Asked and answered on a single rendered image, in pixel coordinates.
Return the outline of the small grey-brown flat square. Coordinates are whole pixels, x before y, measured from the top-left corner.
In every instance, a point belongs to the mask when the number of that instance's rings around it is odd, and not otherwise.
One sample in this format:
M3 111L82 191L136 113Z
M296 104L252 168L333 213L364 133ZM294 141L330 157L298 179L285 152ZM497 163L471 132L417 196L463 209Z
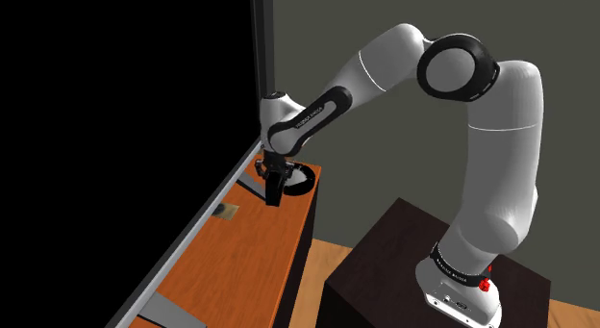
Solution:
M229 203L219 203L216 208L212 211L212 216L232 220L238 211L239 206Z

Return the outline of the orange wooden sideboard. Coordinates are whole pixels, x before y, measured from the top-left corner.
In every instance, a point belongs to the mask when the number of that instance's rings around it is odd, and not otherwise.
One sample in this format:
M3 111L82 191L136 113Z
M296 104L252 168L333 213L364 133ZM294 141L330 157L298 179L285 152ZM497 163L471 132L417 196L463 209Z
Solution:
M288 328L312 245L317 188L267 206L240 185L223 200L230 220L210 217L158 292L207 328Z

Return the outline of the dark brown robot stand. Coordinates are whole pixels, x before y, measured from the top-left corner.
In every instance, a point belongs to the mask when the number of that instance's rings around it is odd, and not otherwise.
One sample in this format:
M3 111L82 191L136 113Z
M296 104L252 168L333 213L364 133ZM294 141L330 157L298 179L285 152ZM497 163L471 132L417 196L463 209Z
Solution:
M324 283L315 328L467 328L427 304L415 278L448 225L399 198ZM506 256L492 263L499 328L547 328L551 282Z

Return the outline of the large black flat television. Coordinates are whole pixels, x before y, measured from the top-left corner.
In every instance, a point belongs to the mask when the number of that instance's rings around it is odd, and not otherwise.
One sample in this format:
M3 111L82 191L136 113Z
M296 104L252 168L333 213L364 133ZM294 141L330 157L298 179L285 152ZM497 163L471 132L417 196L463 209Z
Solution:
M273 0L0 0L0 328L125 328L258 143Z

